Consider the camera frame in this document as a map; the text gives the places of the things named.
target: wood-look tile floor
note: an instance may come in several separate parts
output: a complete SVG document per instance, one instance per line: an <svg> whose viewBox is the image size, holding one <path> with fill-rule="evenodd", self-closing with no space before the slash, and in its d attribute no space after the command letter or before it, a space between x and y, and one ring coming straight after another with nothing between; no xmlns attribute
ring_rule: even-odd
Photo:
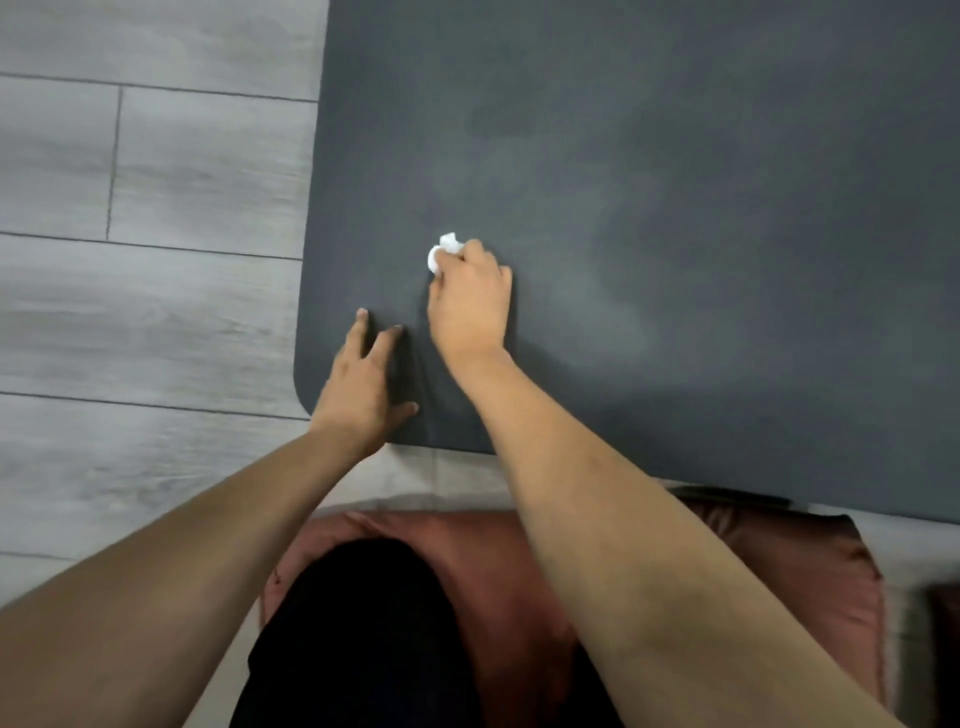
<svg viewBox="0 0 960 728"><path fill-rule="evenodd" d="M325 23L326 0L0 4L0 603L305 428ZM488 457L394 448L327 506L356 504L511 501ZM960 577L960 528L854 518L891 576L897 682L928 665L928 625L903 615ZM254 638L248 619L191 725L228 723ZM902 687L929 725L928 680Z"/></svg>

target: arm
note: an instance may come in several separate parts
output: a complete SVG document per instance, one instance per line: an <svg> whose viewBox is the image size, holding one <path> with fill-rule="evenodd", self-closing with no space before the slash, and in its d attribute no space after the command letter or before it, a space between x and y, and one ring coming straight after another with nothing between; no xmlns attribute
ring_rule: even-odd
<svg viewBox="0 0 960 728"><path fill-rule="evenodd" d="M438 261L434 341L624 723L900 725L699 519L515 365L510 270L479 241Z"/></svg>
<svg viewBox="0 0 960 728"><path fill-rule="evenodd" d="M361 311L310 431L0 611L0 725L179 726L321 499L416 412Z"/></svg>

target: forearm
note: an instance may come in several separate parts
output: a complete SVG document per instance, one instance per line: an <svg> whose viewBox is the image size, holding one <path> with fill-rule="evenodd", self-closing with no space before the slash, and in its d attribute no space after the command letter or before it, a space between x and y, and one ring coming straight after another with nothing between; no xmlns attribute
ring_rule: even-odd
<svg viewBox="0 0 960 728"><path fill-rule="evenodd" d="M0 724L180 725L359 457L336 432L304 435L0 612Z"/></svg>
<svg viewBox="0 0 960 728"><path fill-rule="evenodd" d="M896 724L696 517L509 356L455 376L627 725Z"/></svg>

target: black pants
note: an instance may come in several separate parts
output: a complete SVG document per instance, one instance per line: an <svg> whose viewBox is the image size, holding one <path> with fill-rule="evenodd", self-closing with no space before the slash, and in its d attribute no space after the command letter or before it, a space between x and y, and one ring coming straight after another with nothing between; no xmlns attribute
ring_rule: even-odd
<svg viewBox="0 0 960 728"><path fill-rule="evenodd" d="M453 608L412 548L343 544L294 582L264 628L230 728L479 728ZM622 725L578 652L563 726Z"/></svg>

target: white cloth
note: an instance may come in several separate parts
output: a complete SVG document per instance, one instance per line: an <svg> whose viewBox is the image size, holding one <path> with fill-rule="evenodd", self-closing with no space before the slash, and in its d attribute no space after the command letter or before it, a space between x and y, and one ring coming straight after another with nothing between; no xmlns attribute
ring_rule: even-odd
<svg viewBox="0 0 960 728"><path fill-rule="evenodd" d="M459 255L460 251L464 249L464 245L465 243L457 240L456 232L441 235L440 245L433 246L430 249L430 255L426 257L426 267L430 269L430 273L434 276L440 273L440 267L437 265L437 251L447 251L451 255Z"/></svg>

